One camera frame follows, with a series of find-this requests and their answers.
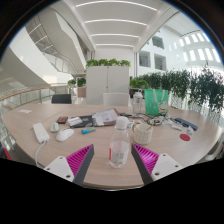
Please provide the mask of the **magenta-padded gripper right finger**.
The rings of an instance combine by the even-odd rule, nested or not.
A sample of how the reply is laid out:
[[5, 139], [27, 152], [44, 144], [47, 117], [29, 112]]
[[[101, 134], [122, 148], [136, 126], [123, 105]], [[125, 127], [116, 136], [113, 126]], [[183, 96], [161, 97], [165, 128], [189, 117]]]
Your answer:
[[145, 185], [182, 169], [167, 153], [157, 154], [135, 143], [131, 146], [131, 153]]

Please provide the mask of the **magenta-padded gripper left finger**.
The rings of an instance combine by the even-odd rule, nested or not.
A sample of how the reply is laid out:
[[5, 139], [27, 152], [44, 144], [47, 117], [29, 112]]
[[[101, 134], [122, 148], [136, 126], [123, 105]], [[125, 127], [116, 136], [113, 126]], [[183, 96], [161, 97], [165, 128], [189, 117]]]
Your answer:
[[67, 157], [58, 156], [44, 170], [82, 186], [93, 156], [94, 145], [90, 144]]

